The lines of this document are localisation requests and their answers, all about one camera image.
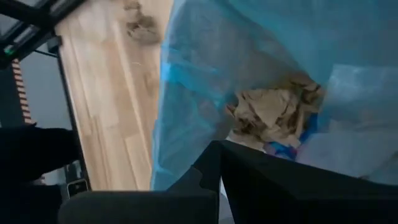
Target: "orange striped object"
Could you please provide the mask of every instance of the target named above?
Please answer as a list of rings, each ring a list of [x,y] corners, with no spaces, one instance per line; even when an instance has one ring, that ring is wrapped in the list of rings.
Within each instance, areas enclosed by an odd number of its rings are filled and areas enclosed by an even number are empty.
[[[34,124],[30,115],[29,105],[27,103],[26,91],[24,81],[22,79],[21,67],[19,66],[18,59],[12,61],[12,72],[14,74],[15,82],[17,85],[17,91],[19,95],[19,102],[21,103],[22,114],[26,124]]]

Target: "brown paper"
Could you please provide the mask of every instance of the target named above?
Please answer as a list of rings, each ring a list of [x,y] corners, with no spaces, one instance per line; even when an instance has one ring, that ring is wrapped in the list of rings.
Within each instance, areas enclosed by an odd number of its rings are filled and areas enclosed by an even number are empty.
[[[318,112],[322,96],[320,86],[302,73],[280,88],[237,93],[238,105],[227,106],[235,119],[233,134],[229,136],[250,146],[275,141],[297,148],[309,114]]]
[[[155,19],[142,13],[142,6],[137,0],[125,0],[127,14],[127,34],[140,44],[149,45],[160,42]]]

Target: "blue plastic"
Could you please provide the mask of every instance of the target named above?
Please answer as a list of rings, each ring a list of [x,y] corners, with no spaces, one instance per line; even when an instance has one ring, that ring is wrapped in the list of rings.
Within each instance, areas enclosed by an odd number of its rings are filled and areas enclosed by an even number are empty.
[[[398,68],[337,65],[327,85],[319,131],[395,131],[397,97]]]
[[[317,132],[318,129],[318,114],[311,114],[307,121],[307,129],[300,136],[300,142],[306,142],[310,136]],[[270,145],[275,149],[275,155],[283,155],[283,158],[294,161],[297,157],[297,150],[293,147],[286,147],[277,142],[270,142]]]
[[[233,93],[336,63],[398,65],[398,2],[175,0],[162,45],[152,188],[172,185],[230,128]]]

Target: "wooden floor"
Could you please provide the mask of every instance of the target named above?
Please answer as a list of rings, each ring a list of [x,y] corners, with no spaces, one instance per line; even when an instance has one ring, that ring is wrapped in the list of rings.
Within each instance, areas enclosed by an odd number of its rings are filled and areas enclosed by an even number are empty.
[[[140,0],[162,34],[172,0]],[[125,30],[123,0],[88,0],[57,26],[93,190],[148,190],[157,117],[160,45]]]

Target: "black frame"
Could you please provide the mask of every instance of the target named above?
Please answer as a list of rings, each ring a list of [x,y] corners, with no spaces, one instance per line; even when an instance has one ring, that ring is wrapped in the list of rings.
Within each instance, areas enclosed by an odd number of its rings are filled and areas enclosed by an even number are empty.
[[[81,193],[63,204],[59,222],[225,223],[218,217],[221,177],[236,224],[397,220],[397,186],[306,166],[224,140],[211,142],[165,191]]]
[[[73,105],[72,105],[72,101],[71,101],[71,97],[70,97],[68,83],[67,83],[67,79],[65,76],[65,71],[63,69],[61,54],[59,52],[59,47],[62,45],[62,38],[60,36],[57,36],[55,34],[55,31],[52,32],[52,35],[53,35],[53,37],[47,42],[47,47],[48,47],[49,52],[54,54],[57,58],[58,68],[60,70],[60,75],[61,75],[62,87],[63,87],[64,93],[66,96],[66,100],[67,100],[68,112],[70,115],[69,116],[70,123],[72,124],[72,130],[75,135],[76,145],[79,147],[79,151],[80,151],[79,162],[81,165],[81,170],[83,172],[83,178],[86,180],[88,189],[91,190],[91,184],[90,184],[90,180],[89,180],[88,173],[87,173],[86,163],[85,163],[84,157],[83,157],[83,149],[81,148],[80,137],[79,137],[79,133],[78,133],[78,129],[77,129],[75,114],[73,112]]]
[[[67,0],[51,11],[58,0],[41,0],[35,6],[0,0],[0,14],[19,21],[0,36],[0,68],[6,68],[16,58],[24,59],[46,43],[53,37],[54,27],[84,2],[85,0]],[[20,41],[16,41],[28,28],[32,29]],[[10,46],[11,53],[7,54],[5,50]]]

